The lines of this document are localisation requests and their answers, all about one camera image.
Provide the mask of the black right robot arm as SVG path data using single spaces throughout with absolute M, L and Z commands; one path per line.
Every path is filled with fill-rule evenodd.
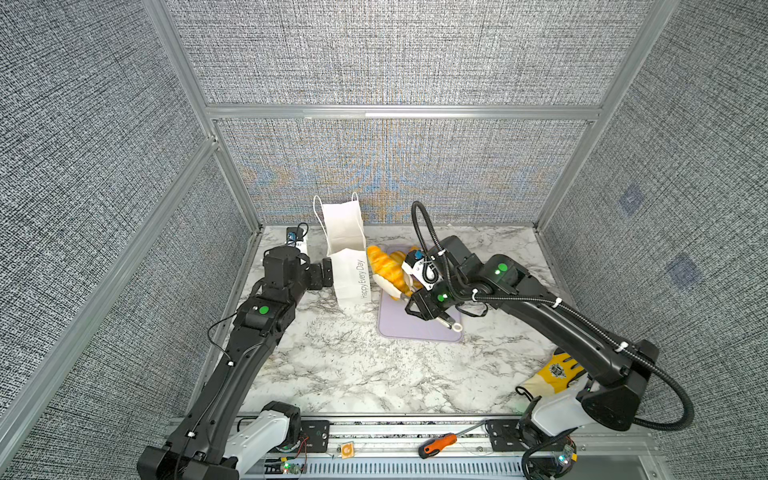
M 519 419 L 518 435 L 529 452 L 562 443 L 575 430 L 590 424 L 619 432 L 633 425 L 656 431 L 681 431 L 692 425 L 694 403 L 657 365 L 654 344 L 631 342 L 603 328 L 550 292 L 507 255 L 496 254 L 483 262 L 457 236 L 439 238 L 419 201 L 411 206 L 411 219 L 420 248 L 407 255 L 403 267 L 421 287 L 408 300 L 408 315 L 455 329 L 459 323 L 449 309 L 481 304 L 486 310 L 499 310 L 523 321 L 582 367 L 580 386 L 531 401 Z M 431 246 L 423 241 L 425 236 L 431 237 Z M 638 417 L 653 377 L 680 400 L 680 419 L 658 422 Z

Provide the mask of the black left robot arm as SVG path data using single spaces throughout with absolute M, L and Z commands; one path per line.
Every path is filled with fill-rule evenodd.
M 217 367 L 187 416 L 161 447 L 148 446 L 137 462 L 142 479 L 238 479 L 276 447 L 299 438 L 301 411 L 273 401 L 255 432 L 230 436 L 248 390 L 296 317 L 308 291 L 333 284 L 332 261 L 318 262 L 290 245 L 269 249 L 264 275 L 238 307 Z

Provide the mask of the white paper gift bag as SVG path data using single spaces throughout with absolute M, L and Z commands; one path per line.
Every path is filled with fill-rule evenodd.
M 367 304 L 371 301 L 370 273 L 357 193 L 344 203 L 323 203 L 315 195 L 312 206 L 326 240 L 339 307 L 347 311 Z

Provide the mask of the large croissant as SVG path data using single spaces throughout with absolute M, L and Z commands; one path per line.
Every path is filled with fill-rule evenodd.
M 367 258 L 372 269 L 372 275 L 379 272 L 392 272 L 399 274 L 404 272 L 401 265 L 406 257 L 406 253 L 402 251 L 395 251 L 391 254 L 384 252 L 380 247 L 371 245 L 367 248 Z M 412 290 L 406 293 L 407 297 L 412 295 Z

